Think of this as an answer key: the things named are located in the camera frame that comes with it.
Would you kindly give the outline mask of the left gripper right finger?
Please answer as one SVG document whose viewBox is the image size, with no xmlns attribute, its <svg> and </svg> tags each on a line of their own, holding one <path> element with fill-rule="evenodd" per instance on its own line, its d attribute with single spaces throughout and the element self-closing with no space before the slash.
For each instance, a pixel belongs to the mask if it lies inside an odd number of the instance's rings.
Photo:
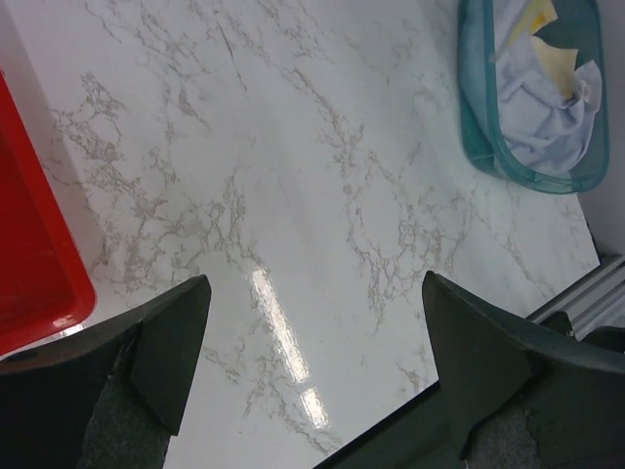
<svg viewBox="0 0 625 469">
<path fill-rule="evenodd" d="M 542 468 L 624 465 L 624 355 L 515 316 L 427 272 L 422 285 L 452 441 L 519 435 Z"/>
</svg>

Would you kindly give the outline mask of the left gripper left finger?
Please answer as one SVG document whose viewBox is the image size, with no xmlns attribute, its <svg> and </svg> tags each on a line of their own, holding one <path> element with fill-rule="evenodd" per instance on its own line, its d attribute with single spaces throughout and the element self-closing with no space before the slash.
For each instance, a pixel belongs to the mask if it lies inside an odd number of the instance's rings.
<svg viewBox="0 0 625 469">
<path fill-rule="evenodd" d="M 1 361 L 4 468 L 161 468 L 208 320 L 193 277 L 126 313 Z"/>
</svg>

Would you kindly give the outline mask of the red plastic tray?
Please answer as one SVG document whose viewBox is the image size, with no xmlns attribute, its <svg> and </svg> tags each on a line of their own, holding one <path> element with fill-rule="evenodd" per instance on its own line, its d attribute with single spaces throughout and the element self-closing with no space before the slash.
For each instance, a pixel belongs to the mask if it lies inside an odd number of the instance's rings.
<svg viewBox="0 0 625 469">
<path fill-rule="evenodd" d="M 96 291 L 1 82 L 1 353 L 83 322 Z"/>
</svg>

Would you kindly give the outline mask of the light blue towel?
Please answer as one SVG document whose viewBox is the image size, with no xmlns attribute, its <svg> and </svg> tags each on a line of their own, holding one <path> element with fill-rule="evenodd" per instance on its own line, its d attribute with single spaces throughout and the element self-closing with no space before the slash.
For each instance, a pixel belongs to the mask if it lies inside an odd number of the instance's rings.
<svg viewBox="0 0 625 469">
<path fill-rule="evenodd" d="M 602 72 L 594 61 L 575 65 L 575 96 L 566 101 L 546 75 L 528 35 L 496 62 L 499 126 L 516 160 L 561 177 L 584 157 L 603 97 Z"/>
</svg>

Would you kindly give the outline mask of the teal plastic basket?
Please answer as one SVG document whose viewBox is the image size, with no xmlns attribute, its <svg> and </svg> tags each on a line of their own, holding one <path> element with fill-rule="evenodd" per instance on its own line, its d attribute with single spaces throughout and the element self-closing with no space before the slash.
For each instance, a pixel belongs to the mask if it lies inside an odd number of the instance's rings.
<svg viewBox="0 0 625 469">
<path fill-rule="evenodd" d="M 526 189 L 550 194 L 588 192 L 603 180 L 609 164 L 604 49 L 599 8 L 594 1 L 552 1 L 559 18 L 536 33 L 547 44 L 577 49 L 576 64 L 594 61 L 603 77 L 603 97 L 588 151 L 561 177 L 523 166 L 510 152 L 499 126 L 494 51 L 500 34 L 496 14 L 505 1 L 462 1 L 458 6 L 458 84 L 462 142 L 479 171 Z"/>
</svg>

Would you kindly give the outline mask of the yellow towel in basket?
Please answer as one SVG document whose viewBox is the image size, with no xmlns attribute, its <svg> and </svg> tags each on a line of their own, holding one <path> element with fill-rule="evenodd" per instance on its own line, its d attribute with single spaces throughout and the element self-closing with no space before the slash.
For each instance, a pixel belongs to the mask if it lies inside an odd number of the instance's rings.
<svg viewBox="0 0 625 469">
<path fill-rule="evenodd" d="M 528 35 L 544 72 L 557 86 L 561 97 L 570 101 L 575 96 L 574 71 L 578 50 L 556 48 L 536 35 L 558 18 L 552 1 L 505 1 L 496 14 L 495 30 L 500 38 L 493 60 L 497 62 L 521 36 Z"/>
</svg>

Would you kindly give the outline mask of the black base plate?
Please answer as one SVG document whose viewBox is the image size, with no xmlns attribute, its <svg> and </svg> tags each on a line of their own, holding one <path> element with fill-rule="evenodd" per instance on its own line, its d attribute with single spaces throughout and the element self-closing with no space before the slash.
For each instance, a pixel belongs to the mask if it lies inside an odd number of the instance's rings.
<svg viewBox="0 0 625 469">
<path fill-rule="evenodd" d="M 451 440 L 440 385 L 435 383 L 317 469 L 465 468 Z"/>
</svg>

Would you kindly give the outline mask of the aluminium rail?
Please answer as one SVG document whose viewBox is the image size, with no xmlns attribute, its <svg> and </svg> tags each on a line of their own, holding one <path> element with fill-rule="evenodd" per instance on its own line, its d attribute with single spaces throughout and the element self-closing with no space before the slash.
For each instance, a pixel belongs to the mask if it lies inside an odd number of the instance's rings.
<svg viewBox="0 0 625 469">
<path fill-rule="evenodd" d="M 624 327 L 624 256 L 609 255 L 592 272 L 530 314 L 527 319 L 546 324 L 556 313 L 566 313 L 577 340 L 602 326 Z"/>
</svg>

